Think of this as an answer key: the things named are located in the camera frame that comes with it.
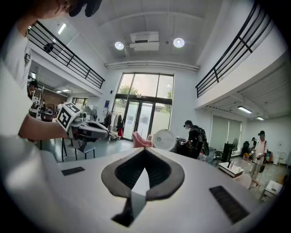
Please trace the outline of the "black chair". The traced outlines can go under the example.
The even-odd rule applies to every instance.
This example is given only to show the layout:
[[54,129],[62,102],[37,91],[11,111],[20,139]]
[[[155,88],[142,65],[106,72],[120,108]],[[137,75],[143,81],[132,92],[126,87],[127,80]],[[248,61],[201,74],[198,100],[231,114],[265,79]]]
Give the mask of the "black chair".
[[220,162],[224,162],[224,158],[223,158],[223,152],[222,151],[215,151],[214,154],[214,158],[212,160],[211,163],[216,162],[216,166],[220,163]]

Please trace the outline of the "black cabinet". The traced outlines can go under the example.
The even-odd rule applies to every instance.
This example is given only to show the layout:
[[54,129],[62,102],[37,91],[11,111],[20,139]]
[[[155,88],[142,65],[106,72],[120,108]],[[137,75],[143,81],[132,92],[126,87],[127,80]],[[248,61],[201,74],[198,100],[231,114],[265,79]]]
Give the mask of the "black cabinet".
[[189,157],[189,147],[186,139],[176,138],[175,153]]

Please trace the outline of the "black balcony railing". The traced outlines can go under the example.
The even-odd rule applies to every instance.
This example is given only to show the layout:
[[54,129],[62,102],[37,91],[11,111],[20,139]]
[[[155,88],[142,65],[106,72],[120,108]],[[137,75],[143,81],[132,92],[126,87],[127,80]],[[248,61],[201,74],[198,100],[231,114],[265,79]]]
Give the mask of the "black balcony railing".
[[28,28],[29,40],[75,74],[97,88],[105,81],[95,70],[69,49],[61,40],[37,21]]
[[229,46],[197,83],[197,97],[205,94],[234,71],[263,42],[272,27],[270,16],[257,1],[254,1],[241,28],[231,37]]

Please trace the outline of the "person's left forearm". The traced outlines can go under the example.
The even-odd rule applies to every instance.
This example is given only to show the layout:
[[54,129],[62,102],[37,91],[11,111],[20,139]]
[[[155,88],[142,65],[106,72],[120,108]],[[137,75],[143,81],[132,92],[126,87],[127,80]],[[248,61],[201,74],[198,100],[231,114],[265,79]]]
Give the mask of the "person's left forearm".
[[57,122],[44,122],[27,114],[19,130],[22,138],[42,141],[55,138],[67,139],[66,131]]

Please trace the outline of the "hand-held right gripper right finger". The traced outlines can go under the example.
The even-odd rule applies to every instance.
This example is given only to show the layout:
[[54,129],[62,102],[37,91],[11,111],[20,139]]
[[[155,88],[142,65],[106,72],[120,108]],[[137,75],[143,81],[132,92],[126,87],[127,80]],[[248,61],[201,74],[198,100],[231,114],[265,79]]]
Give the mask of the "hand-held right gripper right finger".
[[[160,149],[155,152],[180,164],[185,179],[170,198],[146,203],[135,220],[136,232],[249,232],[273,204],[260,203],[248,189],[206,162]],[[210,192],[216,186],[227,190],[249,214],[233,224]]]

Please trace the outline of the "white ceiling pipes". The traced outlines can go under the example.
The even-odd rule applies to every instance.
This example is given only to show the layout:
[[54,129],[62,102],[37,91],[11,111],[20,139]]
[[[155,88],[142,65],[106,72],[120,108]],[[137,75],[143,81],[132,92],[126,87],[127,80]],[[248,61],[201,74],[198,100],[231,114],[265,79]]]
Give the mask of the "white ceiling pipes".
[[117,63],[109,63],[105,64],[106,68],[121,68],[121,67],[130,67],[130,66],[161,66],[161,67],[171,67],[177,69],[185,69],[190,71],[199,71],[199,66],[193,66],[183,63],[177,62],[169,62],[169,61],[124,61]]

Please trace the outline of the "clothes rack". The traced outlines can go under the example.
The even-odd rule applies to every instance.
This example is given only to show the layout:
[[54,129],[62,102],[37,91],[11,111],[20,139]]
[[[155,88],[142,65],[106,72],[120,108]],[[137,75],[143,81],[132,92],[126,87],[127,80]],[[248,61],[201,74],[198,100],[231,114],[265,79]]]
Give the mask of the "clothes rack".
[[108,135],[109,141],[117,141],[123,137],[125,124],[121,112],[116,111],[107,112],[103,125],[109,131]]

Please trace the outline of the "large glass window wall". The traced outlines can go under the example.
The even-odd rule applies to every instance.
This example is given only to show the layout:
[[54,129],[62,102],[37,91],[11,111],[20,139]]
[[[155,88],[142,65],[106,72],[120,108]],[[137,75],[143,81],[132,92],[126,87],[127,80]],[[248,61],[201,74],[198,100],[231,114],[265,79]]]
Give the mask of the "large glass window wall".
[[161,73],[123,73],[112,111],[121,112],[125,124],[122,139],[132,141],[137,131],[143,139],[171,121],[174,76]]

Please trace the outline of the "dark blue rice cooker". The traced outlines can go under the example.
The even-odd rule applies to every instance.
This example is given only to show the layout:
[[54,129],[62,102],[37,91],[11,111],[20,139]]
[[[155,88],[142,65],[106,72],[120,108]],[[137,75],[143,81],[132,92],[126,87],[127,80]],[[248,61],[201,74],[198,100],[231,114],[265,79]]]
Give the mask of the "dark blue rice cooker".
[[161,129],[153,137],[153,146],[155,148],[171,151],[176,144],[176,138],[172,131]]

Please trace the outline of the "beige chair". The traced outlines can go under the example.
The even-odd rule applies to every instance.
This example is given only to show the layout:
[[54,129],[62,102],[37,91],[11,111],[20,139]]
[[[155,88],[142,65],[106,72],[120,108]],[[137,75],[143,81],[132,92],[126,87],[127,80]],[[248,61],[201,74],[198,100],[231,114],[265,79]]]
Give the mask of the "beige chair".
[[255,185],[255,187],[260,186],[258,181],[252,179],[249,174],[245,173],[241,174],[238,177],[233,178],[233,180],[242,185],[243,187],[245,187],[246,189],[250,189],[253,185]]

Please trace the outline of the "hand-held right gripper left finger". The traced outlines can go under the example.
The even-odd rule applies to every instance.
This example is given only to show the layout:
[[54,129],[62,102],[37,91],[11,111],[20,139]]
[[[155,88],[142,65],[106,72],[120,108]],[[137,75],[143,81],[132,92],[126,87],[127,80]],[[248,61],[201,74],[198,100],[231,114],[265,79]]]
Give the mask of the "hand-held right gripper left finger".
[[113,196],[103,184],[103,169],[137,148],[89,160],[57,163],[43,152],[43,164],[51,188],[57,196],[66,231],[135,231],[112,221],[122,212],[126,199]]

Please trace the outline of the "tall black stand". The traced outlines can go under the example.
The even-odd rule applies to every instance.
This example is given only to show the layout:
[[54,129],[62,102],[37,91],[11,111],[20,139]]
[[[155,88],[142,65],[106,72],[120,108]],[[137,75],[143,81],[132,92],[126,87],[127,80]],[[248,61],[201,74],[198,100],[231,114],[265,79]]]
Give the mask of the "tall black stand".
[[233,150],[233,144],[224,144],[223,154],[222,154],[222,161],[223,162],[229,162]]

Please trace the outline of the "white roller blinds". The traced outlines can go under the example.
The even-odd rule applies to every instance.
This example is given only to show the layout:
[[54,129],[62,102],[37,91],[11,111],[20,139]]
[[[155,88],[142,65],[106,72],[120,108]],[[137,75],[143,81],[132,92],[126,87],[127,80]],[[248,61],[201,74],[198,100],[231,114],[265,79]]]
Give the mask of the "white roller blinds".
[[239,142],[241,136],[241,122],[213,116],[210,147],[222,151],[224,144],[232,144],[236,138]]

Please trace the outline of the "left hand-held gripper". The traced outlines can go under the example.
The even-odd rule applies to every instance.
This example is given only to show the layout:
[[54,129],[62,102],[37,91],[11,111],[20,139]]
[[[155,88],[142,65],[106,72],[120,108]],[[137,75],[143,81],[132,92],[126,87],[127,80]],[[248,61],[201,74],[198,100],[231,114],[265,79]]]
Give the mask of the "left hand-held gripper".
[[89,120],[87,113],[73,103],[61,104],[57,122],[65,130],[69,139],[76,139],[77,132],[87,138],[106,138],[109,132],[99,122]]

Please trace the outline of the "small white table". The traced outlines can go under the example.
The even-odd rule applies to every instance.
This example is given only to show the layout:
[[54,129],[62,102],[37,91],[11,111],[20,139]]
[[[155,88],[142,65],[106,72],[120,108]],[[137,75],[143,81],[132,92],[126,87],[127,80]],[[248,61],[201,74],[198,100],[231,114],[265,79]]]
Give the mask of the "small white table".
[[263,190],[259,200],[261,200],[264,196],[267,196],[269,198],[274,198],[278,196],[282,190],[282,187],[283,185],[281,185],[280,183],[270,180]]

